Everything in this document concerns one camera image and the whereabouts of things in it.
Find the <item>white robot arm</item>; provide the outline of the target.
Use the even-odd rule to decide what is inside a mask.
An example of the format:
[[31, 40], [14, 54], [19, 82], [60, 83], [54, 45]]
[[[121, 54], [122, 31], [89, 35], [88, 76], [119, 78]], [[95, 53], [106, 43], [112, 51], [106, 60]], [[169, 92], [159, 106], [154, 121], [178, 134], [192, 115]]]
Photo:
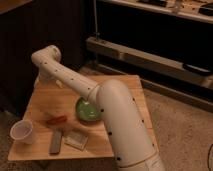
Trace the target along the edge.
[[97, 83], [60, 63], [54, 45], [31, 55], [43, 75], [70, 87], [101, 112], [119, 171], [166, 171], [129, 88], [117, 79]]

